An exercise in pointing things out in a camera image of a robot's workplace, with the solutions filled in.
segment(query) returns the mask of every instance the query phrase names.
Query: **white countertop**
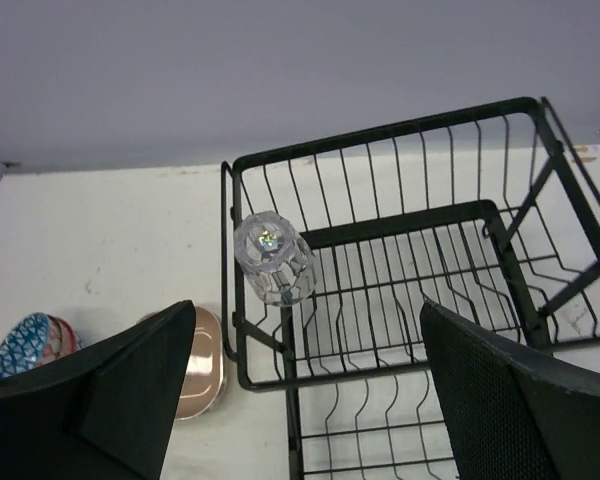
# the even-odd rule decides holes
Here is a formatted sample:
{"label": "white countertop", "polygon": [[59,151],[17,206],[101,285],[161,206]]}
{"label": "white countertop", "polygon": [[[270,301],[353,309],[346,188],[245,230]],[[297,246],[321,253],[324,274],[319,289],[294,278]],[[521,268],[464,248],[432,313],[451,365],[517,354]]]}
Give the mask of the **white countertop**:
{"label": "white countertop", "polygon": [[[182,299],[219,313],[219,172],[204,166],[6,176],[0,341],[34,311],[65,318],[86,343]],[[600,349],[560,357],[600,371]],[[284,394],[244,391],[230,362],[228,368],[217,408],[175,424],[162,478],[288,478]]]}

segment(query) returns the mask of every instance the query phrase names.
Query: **copper plate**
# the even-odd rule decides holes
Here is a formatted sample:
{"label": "copper plate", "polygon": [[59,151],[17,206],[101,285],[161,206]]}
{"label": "copper plate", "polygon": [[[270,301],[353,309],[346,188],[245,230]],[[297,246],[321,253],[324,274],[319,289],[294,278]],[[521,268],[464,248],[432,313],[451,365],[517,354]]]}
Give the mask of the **copper plate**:
{"label": "copper plate", "polygon": [[209,310],[196,307],[196,331],[176,409],[176,420],[197,417],[221,396],[226,381],[220,321]]}

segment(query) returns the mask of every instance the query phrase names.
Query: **wire rack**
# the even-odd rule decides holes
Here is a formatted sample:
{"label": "wire rack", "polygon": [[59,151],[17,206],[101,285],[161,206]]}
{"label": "wire rack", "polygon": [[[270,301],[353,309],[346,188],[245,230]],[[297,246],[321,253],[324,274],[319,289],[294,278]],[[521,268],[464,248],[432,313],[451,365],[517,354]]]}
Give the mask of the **wire rack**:
{"label": "wire rack", "polygon": [[300,390],[298,478],[457,478],[429,372]]}
{"label": "wire rack", "polygon": [[[455,478],[425,297],[534,348],[600,344],[600,159],[585,160],[546,100],[519,98],[223,165],[225,352],[244,388],[287,390],[292,478]],[[260,302],[231,261],[230,232],[265,210],[316,255],[293,308]]]}

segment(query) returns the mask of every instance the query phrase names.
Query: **rack leg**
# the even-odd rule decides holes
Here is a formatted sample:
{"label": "rack leg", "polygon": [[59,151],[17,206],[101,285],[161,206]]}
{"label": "rack leg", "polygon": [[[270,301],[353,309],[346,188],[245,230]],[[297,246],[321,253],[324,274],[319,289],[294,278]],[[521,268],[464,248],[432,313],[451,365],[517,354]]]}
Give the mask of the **rack leg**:
{"label": "rack leg", "polygon": [[507,234],[504,223],[497,213],[487,222],[491,233],[491,241],[511,292],[511,300],[518,313],[527,345],[533,348],[546,347],[550,343],[547,319],[536,312],[516,254],[511,246],[502,251],[498,249],[498,245],[502,243],[502,239]]}
{"label": "rack leg", "polygon": [[538,178],[536,178],[536,181],[533,183],[529,194],[524,199],[520,209],[518,210],[518,213],[516,213],[516,216],[513,218],[513,222],[511,225],[509,225],[509,228],[507,228],[506,234],[498,242],[498,249],[501,252],[503,252],[511,244],[511,239],[518,231],[518,228],[520,228],[520,224],[524,220],[524,217],[527,215],[527,213],[529,213],[531,207],[536,203],[538,194],[542,191],[542,187],[544,187],[544,185],[547,183],[547,180],[549,180],[551,172],[553,172],[553,161],[553,157],[550,157],[549,160],[545,162],[540,174],[538,175]]}
{"label": "rack leg", "polygon": [[287,347],[285,347],[284,344],[280,343],[268,333],[263,332],[248,320],[241,322],[239,328],[245,335],[250,336],[257,342],[260,342],[276,352],[283,353],[287,350]]}
{"label": "rack leg", "polygon": [[[551,132],[546,125],[546,121],[538,125],[538,132],[540,133],[545,145],[557,145],[560,147],[560,152],[562,151],[562,144],[557,142],[555,138],[551,138]],[[571,167],[567,163],[567,160],[562,153],[557,154],[556,161],[554,162],[554,168],[556,174],[562,182],[567,196],[569,197],[569,201],[571,202],[573,210],[578,217],[578,221],[582,226],[584,234],[589,240],[591,248],[598,259],[598,262],[600,262],[600,224],[598,219],[589,206],[589,202],[580,188],[578,180],[573,174]],[[589,186],[594,193],[597,193],[595,186],[591,185],[591,183],[589,183]]]}
{"label": "rack leg", "polygon": [[[286,351],[282,354],[284,361],[285,379],[295,379],[298,376],[295,355],[295,339],[293,337],[293,314],[291,308],[282,308],[280,314],[282,341]],[[287,435],[289,440],[289,477],[291,480],[304,478],[304,457],[302,455],[302,433],[300,427],[300,398],[297,388],[286,392],[287,400]]]}
{"label": "rack leg", "polygon": [[600,260],[593,262],[584,272],[578,275],[575,280],[556,293],[546,305],[538,310],[538,314],[545,318],[549,315],[553,315],[598,278],[600,278]]}

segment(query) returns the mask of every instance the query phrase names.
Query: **dish rack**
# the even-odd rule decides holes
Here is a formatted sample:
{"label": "dish rack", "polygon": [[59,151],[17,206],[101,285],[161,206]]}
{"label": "dish rack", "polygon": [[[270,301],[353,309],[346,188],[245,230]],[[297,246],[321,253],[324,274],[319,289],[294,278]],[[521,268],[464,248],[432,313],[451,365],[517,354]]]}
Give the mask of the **dish rack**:
{"label": "dish rack", "polygon": [[[532,98],[223,164],[224,348],[244,388],[286,390],[291,478],[456,478],[425,297],[533,348],[600,344],[594,166]],[[265,210],[316,256],[315,292],[290,308],[231,261],[231,232]]]}

